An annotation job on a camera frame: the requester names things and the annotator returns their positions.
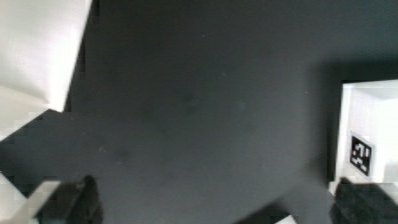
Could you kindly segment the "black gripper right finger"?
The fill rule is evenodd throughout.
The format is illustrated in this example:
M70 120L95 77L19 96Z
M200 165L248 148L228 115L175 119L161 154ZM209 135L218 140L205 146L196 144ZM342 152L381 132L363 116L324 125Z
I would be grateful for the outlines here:
M398 185L342 178L328 215L331 224L398 224Z

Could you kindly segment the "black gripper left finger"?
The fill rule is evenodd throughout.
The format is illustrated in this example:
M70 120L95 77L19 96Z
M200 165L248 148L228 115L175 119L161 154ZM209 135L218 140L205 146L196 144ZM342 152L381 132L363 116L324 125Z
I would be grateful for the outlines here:
M95 179L58 185L36 213L38 224L102 224L102 206Z

